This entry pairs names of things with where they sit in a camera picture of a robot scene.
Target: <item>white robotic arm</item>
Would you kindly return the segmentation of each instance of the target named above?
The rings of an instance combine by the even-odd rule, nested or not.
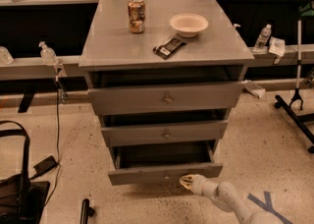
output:
[[[180,183],[194,194],[208,197],[217,207],[234,212],[240,224],[284,224],[277,216],[266,211],[252,212],[229,182],[211,182],[202,175],[185,175]]]

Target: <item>floor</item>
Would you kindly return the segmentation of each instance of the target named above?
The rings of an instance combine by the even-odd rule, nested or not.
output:
[[[290,102],[293,93],[285,82],[276,88],[267,86],[262,98],[242,93],[215,152],[215,161],[224,168],[212,180],[234,184],[252,211],[272,206],[285,224],[310,224],[314,219],[314,156],[307,152],[310,144],[303,132],[283,108],[274,107],[276,94]],[[293,109],[297,114],[312,113],[314,90],[303,89],[301,96],[304,110],[299,111],[298,102]],[[27,129],[32,176],[33,165],[49,155],[57,158],[56,94],[37,94],[23,114],[17,112],[20,101],[20,96],[1,96],[0,117]],[[89,224],[237,223],[233,213],[220,210],[179,183],[111,186],[107,171],[113,165],[85,92],[69,93],[66,104],[59,106],[59,118],[62,168],[41,224],[79,223],[84,198],[96,211]],[[7,178],[19,172],[21,142],[3,140],[1,144],[0,178]],[[56,175],[57,169],[35,181],[49,181],[53,189]]]

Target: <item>tin can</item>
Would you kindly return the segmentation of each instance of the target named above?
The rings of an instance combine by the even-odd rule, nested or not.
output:
[[[129,0],[128,13],[130,31],[139,33],[145,31],[145,3],[143,0]]]

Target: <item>water bottle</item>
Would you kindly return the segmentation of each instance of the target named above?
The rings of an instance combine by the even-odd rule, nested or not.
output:
[[[46,42],[40,41],[39,47],[41,47],[40,55],[41,58],[44,60],[47,66],[54,66],[59,63],[58,58],[56,57],[55,51],[52,48],[46,45]]]
[[[0,63],[1,64],[10,64],[14,61],[9,50],[5,47],[0,47]]]
[[[272,33],[272,26],[267,24],[261,30],[261,32],[260,32],[260,34],[256,40],[253,51],[255,51],[255,52],[261,51],[264,48],[264,46],[266,45],[269,37],[271,36],[271,33]]]

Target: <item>bowl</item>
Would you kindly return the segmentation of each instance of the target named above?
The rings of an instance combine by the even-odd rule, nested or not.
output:
[[[201,31],[207,29],[207,20],[195,14],[179,14],[170,19],[170,26],[174,28],[180,36],[195,37]]]

